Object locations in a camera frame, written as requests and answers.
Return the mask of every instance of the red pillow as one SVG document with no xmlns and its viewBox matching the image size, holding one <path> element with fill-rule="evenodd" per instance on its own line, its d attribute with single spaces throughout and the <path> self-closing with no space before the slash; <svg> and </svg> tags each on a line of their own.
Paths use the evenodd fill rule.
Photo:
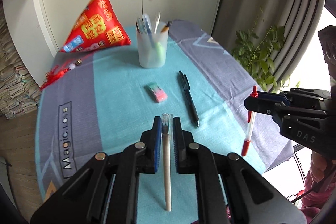
<svg viewBox="0 0 336 224">
<path fill-rule="evenodd" d="M 130 45 L 131 41 L 109 0 L 90 0 L 73 26 L 60 52 L 88 52 Z"/>
</svg>

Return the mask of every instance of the black pen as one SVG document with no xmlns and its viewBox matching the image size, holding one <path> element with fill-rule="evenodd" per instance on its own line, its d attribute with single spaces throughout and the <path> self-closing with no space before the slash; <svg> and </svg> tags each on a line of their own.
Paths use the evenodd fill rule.
<svg viewBox="0 0 336 224">
<path fill-rule="evenodd" d="M 183 86 L 183 89 L 184 89 L 184 93 L 185 93 L 185 96 L 187 98 L 188 105 L 189 105 L 189 108 L 190 108 L 190 113 L 191 113 L 191 116 L 193 118 L 193 122 L 196 124 L 197 127 L 199 127 L 200 126 L 200 120 L 199 120 L 199 117 L 197 115 L 197 111 L 196 111 L 193 99 L 191 98 L 190 85 L 189 85 L 187 76 L 184 75 L 182 73 L 182 71 L 179 71 L 179 73 L 180 73 L 180 80 L 181 80 L 181 83 L 182 83 L 182 86 Z"/>
</svg>

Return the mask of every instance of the pencil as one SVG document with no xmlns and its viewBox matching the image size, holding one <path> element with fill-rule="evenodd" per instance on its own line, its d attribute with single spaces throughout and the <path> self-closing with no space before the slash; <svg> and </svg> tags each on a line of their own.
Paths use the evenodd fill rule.
<svg viewBox="0 0 336 224">
<path fill-rule="evenodd" d="M 161 29 L 161 32 L 166 32 L 167 30 L 169 30 L 169 27 L 172 25 L 173 23 L 171 21 L 168 21 L 167 25 L 164 26 L 162 29 Z"/>
</svg>

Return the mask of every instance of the stack of books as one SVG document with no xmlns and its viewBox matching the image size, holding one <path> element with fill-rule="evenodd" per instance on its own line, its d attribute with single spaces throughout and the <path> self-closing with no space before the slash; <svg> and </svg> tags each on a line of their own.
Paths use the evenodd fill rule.
<svg viewBox="0 0 336 224">
<path fill-rule="evenodd" d="M 16 51 L 0 3 L 0 114 L 10 119 L 29 113 L 40 97 L 39 86 Z"/>
</svg>

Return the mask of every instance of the eraser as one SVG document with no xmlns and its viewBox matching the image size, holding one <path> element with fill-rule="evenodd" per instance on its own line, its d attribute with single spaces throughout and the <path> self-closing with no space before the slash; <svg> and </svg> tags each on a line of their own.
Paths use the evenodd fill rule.
<svg viewBox="0 0 336 224">
<path fill-rule="evenodd" d="M 147 86 L 158 103 L 167 100 L 168 98 L 167 94 L 163 91 L 162 88 L 158 86 L 156 82 L 149 83 Z"/>
</svg>

